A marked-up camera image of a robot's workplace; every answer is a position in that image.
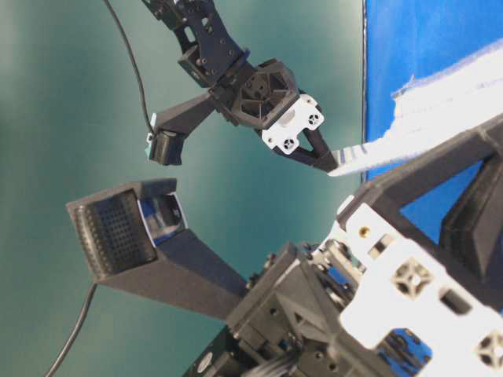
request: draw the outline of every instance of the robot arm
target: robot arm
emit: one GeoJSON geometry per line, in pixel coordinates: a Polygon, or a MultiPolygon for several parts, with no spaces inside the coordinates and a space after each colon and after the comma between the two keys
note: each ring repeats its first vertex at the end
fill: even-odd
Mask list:
{"type": "Polygon", "coordinates": [[[299,90],[279,60],[253,67],[249,51],[232,40],[212,0],[142,0],[174,32],[182,49],[178,61],[208,91],[153,114],[149,158],[180,165],[184,140],[214,110],[234,126],[251,127],[277,154],[329,172],[337,168],[318,130],[324,117],[314,98],[299,90]],[[299,146],[304,132],[312,150],[299,146]]]}

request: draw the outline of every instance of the teal backdrop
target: teal backdrop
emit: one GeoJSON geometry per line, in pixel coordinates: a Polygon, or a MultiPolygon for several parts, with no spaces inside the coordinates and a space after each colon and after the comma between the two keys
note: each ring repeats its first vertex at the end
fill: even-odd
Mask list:
{"type": "MultiPolygon", "coordinates": [[[[250,61],[284,61],[323,107],[332,149],[362,133],[358,0],[216,0],[250,61]]],[[[174,36],[139,0],[112,1],[149,110],[202,93],[174,36]]],[[[126,50],[102,1],[0,0],[0,376],[40,376],[72,329],[90,273],[64,205],[127,181],[175,177],[190,227],[243,276],[291,240],[319,241],[359,176],[276,156],[218,114],[181,167],[145,157],[126,50]]],[[[99,287],[60,376],[178,376],[223,323],[99,287]]]]}

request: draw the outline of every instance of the white bracket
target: white bracket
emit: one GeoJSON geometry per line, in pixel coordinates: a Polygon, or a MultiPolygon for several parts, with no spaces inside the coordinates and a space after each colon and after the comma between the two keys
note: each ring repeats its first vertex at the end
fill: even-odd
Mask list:
{"type": "Polygon", "coordinates": [[[305,128],[316,130],[325,117],[318,111],[318,103],[307,94],[300,98],[271,127],[262,131],[262,140],[274,149],[278,147],[285,155],[290,155],[299,145],[297,135],[305,128]]]}

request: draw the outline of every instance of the mounting hole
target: mounting hole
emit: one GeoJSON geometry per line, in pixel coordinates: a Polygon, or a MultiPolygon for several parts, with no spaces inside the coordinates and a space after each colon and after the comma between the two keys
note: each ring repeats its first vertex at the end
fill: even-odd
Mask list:
{"type": "Polygon", "coordinates": [[[286,139],[285,142],[283,143],[283,146],[287,150],[292,149],[294,145],[295,145],[295,142],[293,141],[293,139],[286,139]]]}
{"type": "Polygon", "coordinates": [[[361,227],[359,234],[361,238],[367,238],[370,236],[370,228],[368,226],[361,227]]]}

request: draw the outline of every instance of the black 3d-printed part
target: black 3d-printed part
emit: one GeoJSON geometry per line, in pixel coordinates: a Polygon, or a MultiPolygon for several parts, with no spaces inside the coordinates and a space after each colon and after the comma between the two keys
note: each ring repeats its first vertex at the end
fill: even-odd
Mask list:
{"type": "Polygon", "coordinates": [[[229,333],[228,327],[224,327],[183,377],[239,376],[254,365],[255,362],[229,333]]]}
{"type": "Polygon", "coordinates": [[[295,77],[282,62],[271,59],[240,88],[232,113],[239,122],[266,130],[299,99],[295,77]]]}
{"type": "Polygon", "coordinates": [[[175,179],[134,182],[67,208],[96,283],[224,319],[246,292],[243,278],[189,229],[161,237],[155,248],[145,230],[137,199],[159,204],[154,216],[162,219],[148,219],[176,225],[166,207],[174,197],[156,200],[175,189],[175,179]]]}
{"type": "Polygon", "coordinates": [[[227,33],[213,0],[142,1],[175,33],[183,53],[178,62],[201,87],[216,84],[243,54],[227,33]]]}
{"type": "Polygon", "coordinates": [[[133,191],[78,206],[73,216],[87,261],[98,279],[156,258],[133,191]]]}
{"type": "Polygon", "coordinates": [[[484,281],[502,280],[503,163],[487,160],[442,222],[440,245],[484,281]]]}

